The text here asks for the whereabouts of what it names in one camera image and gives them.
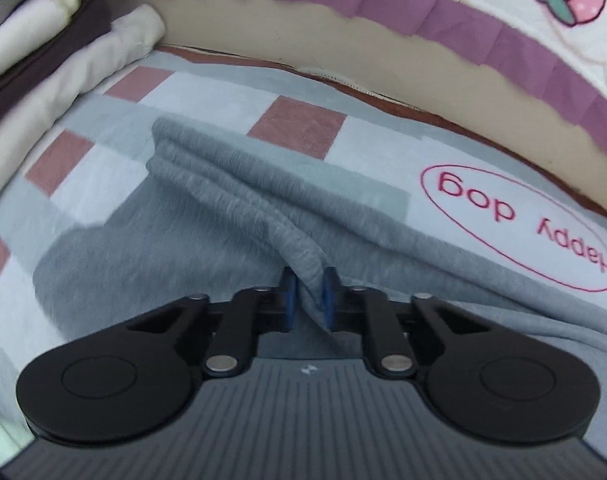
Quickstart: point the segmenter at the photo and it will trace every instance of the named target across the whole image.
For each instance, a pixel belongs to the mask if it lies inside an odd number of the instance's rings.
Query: dark purple fabric
[[[106,0],[82,0],[69,25],[0,76],[0,121],[72,54],[110,32]]]
[[[607,100],[556,54],[500,20],[453,0],[280,0],[360,16],[401,34],[437,41],[485,64],[583,127],[607,153]]]

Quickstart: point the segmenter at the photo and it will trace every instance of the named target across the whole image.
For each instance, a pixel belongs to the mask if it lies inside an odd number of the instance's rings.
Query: beige mattress side
[[[438,43],[402,36],[315,4],[271,0],[147,2],[167,25],[164,43],[279,62],[344,80],[442,116],[543,168],[607,209],[607,156],[580,127],[495,70]]]

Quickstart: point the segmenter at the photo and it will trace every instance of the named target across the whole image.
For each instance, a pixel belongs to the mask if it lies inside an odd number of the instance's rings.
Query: dark brown cloth
[[[82,0],[69,25],[0,76],[0,121],[79,49],[110,32],[106,0]]]

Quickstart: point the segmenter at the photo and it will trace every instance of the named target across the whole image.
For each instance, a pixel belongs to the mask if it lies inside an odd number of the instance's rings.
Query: stack of clothes
[[[163,33],[149,6],[111,23],[106,0],[0,0],[0,191],[77,95]]]

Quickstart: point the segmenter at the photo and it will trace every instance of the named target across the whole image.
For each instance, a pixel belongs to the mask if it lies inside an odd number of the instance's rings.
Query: brown trim
[[[536,164],[533,164],[526,158],[523,158],[521,155],[517,155],[517,153],[511,152],[509,149],[501,146],[500,144],[493,142],[492,140],[486,139],[481,135],[475,134],[470,130],[466,130],[458,124],[451,123],[450,121],[445,120],[443,117],[431,114],[429,112],[424,112],[422,110],[417,110],[409,107],[408,105],[404,105],[401,103],[395,103],[391,101],[387,101],[385,99],[381,99],[369,94],[364,94],[358,90],[350,88],[349,86],[342,85],[341,83],[335,81],[329,81],[327,79],[312,76],[308,74],[303,74],[297,72],[295,69],[288,67],[286,65],[282,65],[279,63],[274,63],[271,61],[262,61],[258,59],[248,59],[245,57],[235,57],[235,56],[226,56],[226,55],[218,55],[218,54],[203,54],[201,52],[196,52],[194,50],[189,50],[186,48],[181,48],[178,46],[159,46],[158,50],[162,50],[164,52],[168,52],[170,54],[176,54],[177,56],[183,57],[194,63],[212,63],[212,64],[227,64],[227,65],[239,65],[239,66],[260,66],[266,68],[277,68],[279,70],[285,70],[286,72],[290,72],[302,77],[307,77],[308,79],[313,79],[315,81],[320,81],[322,83],[328,84],[340,92],[347,94],[351,97],[359,99],[364,103],[367,103],[379,110],[386,112],[390,115],[394,115],[396,117],[401,117],[404,119],[412,119],[414,121],[419,121],[421,123],[432,124],[433,126],[438,126],[439,128],[444,128],[446,130],[450,130],[451,132],[463,135],[464,137],[468,137],[469,139],[476,140],[482,144],[486,144],[487,146],[491,146],[500,152],[506,153],[507,155],[517,159],[533,170],[537,171],[539,174],[544,176],[546,179],[550,180],[553,184],[558,186],[562,191],[570,195],[576,202],[583,208],[598,213],[607,218],[607,210],[589,199],[589,197],[579,193],[577,190],[571,188],[568,184],[562,181],[557,176],[552,173],[539,168]]]

